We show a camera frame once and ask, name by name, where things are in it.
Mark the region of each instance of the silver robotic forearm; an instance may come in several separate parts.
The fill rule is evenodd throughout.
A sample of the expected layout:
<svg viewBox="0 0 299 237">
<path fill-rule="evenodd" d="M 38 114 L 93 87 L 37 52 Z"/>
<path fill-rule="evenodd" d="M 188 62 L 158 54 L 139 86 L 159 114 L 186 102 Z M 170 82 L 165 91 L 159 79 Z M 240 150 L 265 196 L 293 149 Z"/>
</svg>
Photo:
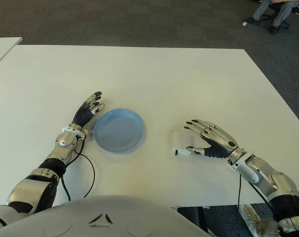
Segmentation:
<svg viewBox="0 0 299 237">
<path fill-rule="evenodd" d="M 63 127 L 55 139 L 55 148 L 44 162 L 19 182 L 10 193 L 6 205 L 0 205 L 0 228 L 26 216 L 52 207 L 59 179 L 71 161 L 70 154 L 79 139 L 85 139 L 83 126 L 104 108 L 97 100 L 101 92 L 91 95 L 78 109 L 73 122 Z"/>
<path fill-rule="evenodd" d="M 252 152 L 247 153 L 237 148 L 228 158 L 228 166 L 239 172 L 246 181 L 257 186 L 267 197 L 280 235 L 298 235 L 299 191 L 293 180 Z"/>
<path fill-rule="evenodd" d="M 211 145 L 209 148 L 190 146 L 187 150 L 198 155 L 228 158 L 228 166 L 266 196 L 280 235 L 299 236 L 299 191 L 293 180 L 254 153 L 239 148 L 234 138 L 217 125 L 198 119 L 186 123 L 184 128 Z"/>
</svg>

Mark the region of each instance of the black cable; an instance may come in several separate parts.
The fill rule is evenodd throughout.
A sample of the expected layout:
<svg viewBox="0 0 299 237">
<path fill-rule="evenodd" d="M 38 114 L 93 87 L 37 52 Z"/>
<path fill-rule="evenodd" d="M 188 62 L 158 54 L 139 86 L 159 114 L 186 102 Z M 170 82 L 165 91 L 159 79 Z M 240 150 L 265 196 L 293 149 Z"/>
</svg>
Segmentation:
<svg viewBox="0 0 299 237">
<path fill-rule="evenodd" d="M 238 202 L 237 202 L 237 217 L 236 217 L 236 225 L 237 225 L 237 236 L 239 237 L 238 230 L 238 217 L 239 217 L 239 201 L 240 201 L 240 191 L 242 189 L 242 175 L 239 175 L 239 191 L 238 191 Z"/>
<path fill-rule="evenodd" d="M 62 186 L 64 187 L 64 190 L 65 190 L 65 192 L 66 192 L 66 194 L 67 194 L 68 201 L 71 201 L 69 192 L 68 192 L 68 190 L 67 190 L 67 188 L 66 188 L 66 185 L 65 185 L 64 176 L 61 176 L 61 183 L 62 183 Z"/>
<path fill-rule="evenodd" d="M 267 204 L 267 206 L 269 207 L 269 209 L 270 209 L 270 211 L 273 213 L 273 209 L 272 209 L 272 207 L 270 206 L 270 204 L 267 202 L 267 200 L 264 198 L 264 196 L 258 191 L 258 189 L 256 189 L 255 187 L 254 187 L 254 185 L 253 184 L 251 184 L 251 183 L 249 183 L 250 184 L 250 186 L 252 186 L 252 188 L 256 191 L 256 193 L 258 193 L 258 195 L 262 198 L 262 200 Z"/>
<path fill-rule="evenodd" d="M 92 181 L 92 184 L 91 184 L 91 187 L 90 187 L 89 191 L 86 193 L 86 195 L 84 195 L 84 198 L 85 198 L 90 193 L 90 191 L 91 191 L 91 189 L 92 189 L 92 187 L 94 185 L 94 181 L 95 181 L 95 170 L 94 170 L 94 166 L 93 166 L 92 162 L 90 161 L 90 159 L 88 157 L 86 157 L 85 155 L 80 154 L 80 153 L 77 153 L 77 154 L 80 155 L 80 156 L 85 157 L 90 162 L 92 170 L 93 170 L 93 181 Z"/>
<path fill-rule="evenodd" d="M 69 166 L 69 165 L 71 165 L 79 156 L 80 156 L 80 154 L 81 154 L 81 152 L 82 152 L 82 150 L 84 149 L 84 146 L 85 146 L 85 141 L 83 140 L 82 141 L 82 145 L 81 145 L 81 148 L 80 148 L 80 151 L 79 151 L 79 153 L 77 153 L 78 155 L 72 160 L 72 161 L 70 161 L 67 165 L 66 165 L 66 168 Z"/>
<path fill-rule="evenodd" d="M 93 188 L 93 185 L 94 185 L 94 182 L 95 182 L 95 169 L 94 169 L 94 166 L 93 166 L 91 160 L 90 160 L 87 156 L 81 154 L 82 150 L 84 149 L 84 146 L 85 146 L 85 141 L 83 140 L 83 142 L 82 142 L 82 146 L 81 146 L 81 148 L 80 148 L 80 151 L 77 152 L 76 150 L 74 150 L 74 152 L 77 154 L 77 156 L 76 156 L 71 162 L 69 162 L 69 163 L 66 165 L 66 167 L 68 167 L 70 164 L 72 164 L 72 163 L 73 163 L 79 156 L 83 156 L 83 157 L 85 157 L 85 158 L 90 162 L 91 167 L 92 167 L 92 170 L 93 170 L 93 181 L 92 181 L 92 184 L 91 184 L 90 189 L 88 190 L 88 192 L 86 193 L 86 195 L 84 195 L 84 198 L 85 198 L 85 197 L 90 193 L 91 189 Z M 67 190 L 67 188 L 66 188 L 66 185 L 65 185 L 65 181 L 64 181 L 63 176 L 61 177 L 61 183 L 62 183 L 62 186 L 63 186 L 63 188 L 64 188 L 64 190 L 65 190 L 65 192 L 66 192 L 66 194 L 67 194 L 68 200 L 71 201 L 71 198 L 70 198 L 69 192 L 68 192 L 68 190 Z"/>
<path fill-rule="evenodd" d="M 82 152 L 82 150 L 84 149 L 84 146 L 85 146 L 85 141 L 83 140 L 83 141 L 82 141 L 81 148 L 80 148 L 80 151 L 79 151 L 79 154 L 80 154 L 80 153 Z M 69 162 L 69 163 L 66 165 L 66 168 L 67 168 L 72 162 L 74 162 L 79 156 L 80 156 L 80 155 L 77 155 L 71 162 Z M 61 183 L 62 183 L 62 187 L 64 188 L 65 193 L 66 193 L 66 195 L 67 195 L 67 197 L 68 197 L 68 201 L 71 201 L 70 194 L 69 194 L 69 192 L 68 192 L 68 190 L 67 190 L 67 187 L 66 187 L 66 185 L 65 185 L 64 176 L 61 176 Z"/>
</svg>

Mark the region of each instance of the blue plate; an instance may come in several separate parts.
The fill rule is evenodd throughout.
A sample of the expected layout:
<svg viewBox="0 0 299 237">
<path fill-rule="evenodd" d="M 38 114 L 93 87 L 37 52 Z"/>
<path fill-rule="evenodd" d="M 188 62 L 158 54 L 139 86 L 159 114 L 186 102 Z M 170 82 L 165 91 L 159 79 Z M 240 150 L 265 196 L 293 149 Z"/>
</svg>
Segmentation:
<svg viewBox="0 0 299 237">
<path fill-rule="evenodd" d="M 98 119 L 93 135 L 103 149 L 127 153 L 137 148 L 144 133 L 144 122 L 137 113 L 128 109 L 115 109 Z"/>
</svg>

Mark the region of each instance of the robot finger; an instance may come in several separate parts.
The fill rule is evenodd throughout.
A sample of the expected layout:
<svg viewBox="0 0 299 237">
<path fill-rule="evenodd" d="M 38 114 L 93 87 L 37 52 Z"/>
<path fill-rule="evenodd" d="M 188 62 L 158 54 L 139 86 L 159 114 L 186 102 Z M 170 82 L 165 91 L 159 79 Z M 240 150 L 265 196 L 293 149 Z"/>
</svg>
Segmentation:
<svg viewBox="0 0 299 237">
<path fill-rule="evenodd" d="M 204 155 L 204 148 L 196 148 L 196 147 L 188 146 L 187 150 L 192 154 Z"/>
<path fill-rule="evenodd" d="M 193 119 L 192 121 L 199 124 L 201 127 L 203 127 L 203 129 L 208 128 L 210 130 L 213 130 L 213 128 L 216 127 L 216 125 L 211 122 L 206 122 L 199 119 Z"/>
<path fill-rule="evenodd" d="M 185 125 L 183 126 L 185 129 L 189 129 L 190 131 L 194 132 L 195 134 L 201 136 L 201 129 L 198 129 L 197 127 L 191 126 L 191 125 Z"/>
<path fill-rule="evenodd" d="M 94 114 L 98 113 L 99 111 L 103 110 L 104 107 L 105 107 L 105 104 L 99 104 L 99 102 L 97 102 L 97 105 L 92 107 L 90 110 L 94 115 Z"/>
</svg>

